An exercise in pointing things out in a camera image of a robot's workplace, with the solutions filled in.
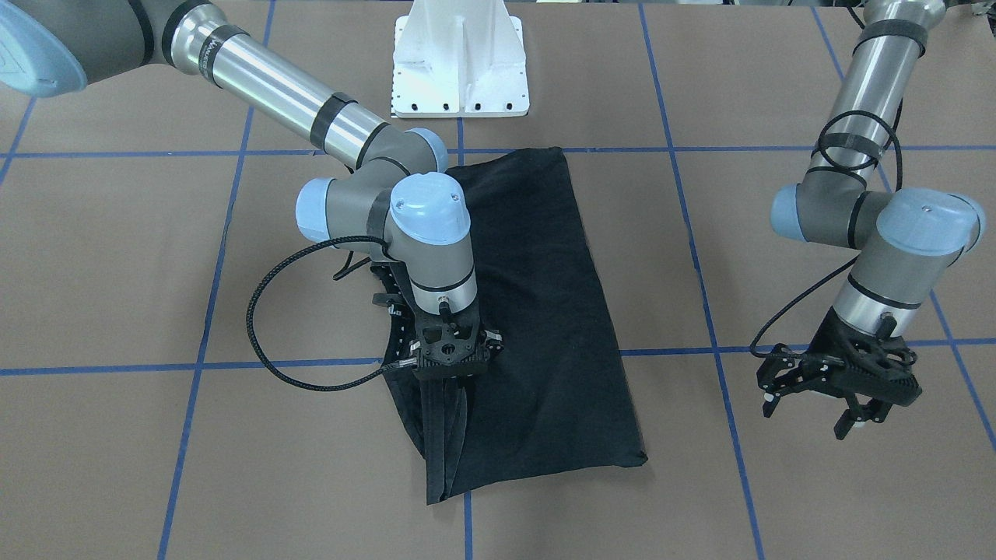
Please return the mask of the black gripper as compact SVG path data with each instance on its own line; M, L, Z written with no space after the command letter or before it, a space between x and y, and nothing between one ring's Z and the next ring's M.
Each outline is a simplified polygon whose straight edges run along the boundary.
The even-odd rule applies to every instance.
M893 337L896 326L887 317L874 334L866 334L829 310L805 353L773 348L757 371L764 417L772 418L790 394L843 398L847 408L833 426L836 439L843 440L858 423L882 423L893 405L913 404L924 391L912 373L917 353L903 337Z
M389 301L389 315L401 322L392 336L392 364L412 369L417 380L486 373L490 359L504 348L502 334L484 329L477 303L459 312L453 311L449 300L437 304L437 312L431 314L404 300Z

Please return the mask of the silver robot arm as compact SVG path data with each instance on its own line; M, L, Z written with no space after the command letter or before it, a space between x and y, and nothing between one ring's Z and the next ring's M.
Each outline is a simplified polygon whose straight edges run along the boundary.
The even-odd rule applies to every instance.
M846 407L837 439L922 393L904 334L943 273L986 228L968 196L907 187L897 134L904 93L950 1L868 1L850 66L815 140L806 173L775 195L770 223L794 240L849 248L846 279L804 351L762 353L763 415L814 391Z
M407 369L419 380L481 376L503 347L482 325L464 191L447 173L434 132L398 130L245 30L210 1L4 1L2 81L53 98L150 64L199 75L344 163L344 180L311 180L296 199L310 246L277 264L254 291L247 334L263 366L289 385L254 331L265 290L296 260L324 248L366 255L398 290L376 305L412 326L380 373Z

